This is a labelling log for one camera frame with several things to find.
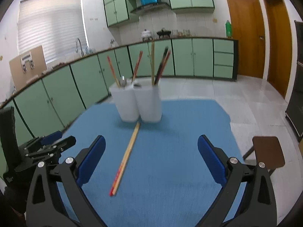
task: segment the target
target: stool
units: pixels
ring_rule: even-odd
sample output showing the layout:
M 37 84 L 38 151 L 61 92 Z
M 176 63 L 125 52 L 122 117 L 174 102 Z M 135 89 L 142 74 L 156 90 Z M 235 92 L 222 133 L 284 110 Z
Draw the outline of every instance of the stool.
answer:
M 243 156 L 243 160 L 255 151 L 257 164 L 264 162 L 267 169 L 269 169 L 269 175 L 276 168 L 285 165 L 283 151 L 276 136 L 254 136 L 252 143 L 252 148 Z

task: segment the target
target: utensil holder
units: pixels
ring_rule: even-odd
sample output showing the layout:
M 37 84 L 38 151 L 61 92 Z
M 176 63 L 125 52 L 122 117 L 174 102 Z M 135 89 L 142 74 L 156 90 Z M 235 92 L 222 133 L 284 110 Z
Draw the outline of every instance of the utensil holder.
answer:
M 137 105 L 141 119 L 145 123 L 157 123 L 162 117 L 160 89 L 158 85 L 152 86 L 152 81 L 148 79 L 139 79 L 137 83 L 141 87 L 134 86 L 134 94 L 137 99 Z
M 121 120 L 124 122 L 137 121 L 140 114 L 131 80 L 127 80 L 127 85 L 124 88 L 118 88 L 117 84 L 114 83 L 109 88 L 109 91 L 112 93 L 113 101 L 120 114 Z

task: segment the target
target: brown door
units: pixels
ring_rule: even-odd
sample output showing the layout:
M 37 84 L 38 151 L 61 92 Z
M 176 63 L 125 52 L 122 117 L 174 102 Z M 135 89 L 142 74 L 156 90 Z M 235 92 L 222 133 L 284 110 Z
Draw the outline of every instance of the brown door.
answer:
M 292 60 L 290 22 L 283 0 L 264 0 L 270 38 L 267 81 L 285 98 Z
M 238 74 L 263 77 L 265 30 L 259 0 L 227 0 L 233 38 L 239 40 Z

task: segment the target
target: white roller shade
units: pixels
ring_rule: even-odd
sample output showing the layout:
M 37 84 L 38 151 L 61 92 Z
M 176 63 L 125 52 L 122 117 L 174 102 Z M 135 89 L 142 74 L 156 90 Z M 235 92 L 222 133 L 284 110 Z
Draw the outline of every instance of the white roller shade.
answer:
M 20 2 L 18 47 L 22 54 L 39 45 L 45 61 L 76 50 L 76 38 L 87 46 L 81 0 L 24 0 Z

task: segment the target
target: black refrigerator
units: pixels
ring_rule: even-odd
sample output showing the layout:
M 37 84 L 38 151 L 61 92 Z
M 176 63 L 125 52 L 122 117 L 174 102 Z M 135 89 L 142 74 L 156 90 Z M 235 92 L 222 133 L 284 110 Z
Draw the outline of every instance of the black refrigerator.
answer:
M 298 40 L 297 72 L 294 88 L 286 109 L 286 117 L 292 124 L 298 141 L 303 136 L 303 23 L 295 21 Z

